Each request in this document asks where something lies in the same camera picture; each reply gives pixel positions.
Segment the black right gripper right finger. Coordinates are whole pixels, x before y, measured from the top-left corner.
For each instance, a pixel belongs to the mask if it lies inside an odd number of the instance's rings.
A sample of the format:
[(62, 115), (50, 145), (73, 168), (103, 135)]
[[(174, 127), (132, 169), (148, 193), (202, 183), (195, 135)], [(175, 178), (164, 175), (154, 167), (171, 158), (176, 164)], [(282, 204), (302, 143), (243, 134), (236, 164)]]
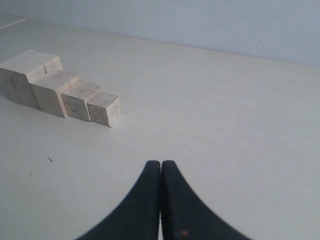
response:
[(248, 238), (202, 202), (173, 160), (162, 163), (160, 215), (164, 240), (246, 240)]

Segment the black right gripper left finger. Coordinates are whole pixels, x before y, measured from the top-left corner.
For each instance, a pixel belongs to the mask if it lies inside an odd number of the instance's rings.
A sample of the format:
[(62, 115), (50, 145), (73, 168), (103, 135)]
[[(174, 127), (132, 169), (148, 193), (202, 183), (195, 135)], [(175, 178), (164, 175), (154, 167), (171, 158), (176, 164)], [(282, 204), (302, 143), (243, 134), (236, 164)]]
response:
[(121, 203), (80, 240), (157, 240), (161, 165), (149, 160)]

